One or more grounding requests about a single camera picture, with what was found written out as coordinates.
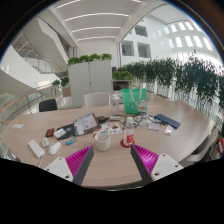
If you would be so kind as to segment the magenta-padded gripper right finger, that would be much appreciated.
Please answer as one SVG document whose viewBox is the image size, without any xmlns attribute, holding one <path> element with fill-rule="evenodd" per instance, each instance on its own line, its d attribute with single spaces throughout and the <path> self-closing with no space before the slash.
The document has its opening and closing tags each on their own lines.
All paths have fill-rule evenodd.
<svg viewBox="0 0 224 224">
<path fill-rule="evenodd" d="M 182 166 L 168 154 L 162 153 L 158 155 L 135 144 L 131 145 L 131 155 L 144 185 L 182 169 Z"/>
</svg>

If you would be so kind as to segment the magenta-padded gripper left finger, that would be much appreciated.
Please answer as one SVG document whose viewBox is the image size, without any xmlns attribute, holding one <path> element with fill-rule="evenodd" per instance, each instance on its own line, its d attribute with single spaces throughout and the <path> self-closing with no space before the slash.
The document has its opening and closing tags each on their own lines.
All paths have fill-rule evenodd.
<svg viewBox="0 0 224 224">
<path fill-rule="evenodd" d="M 45 171 L 81 186 L 93 156 L 93 146 L 90 145 L 67 158 L 56 158 Z"/>
</svg>

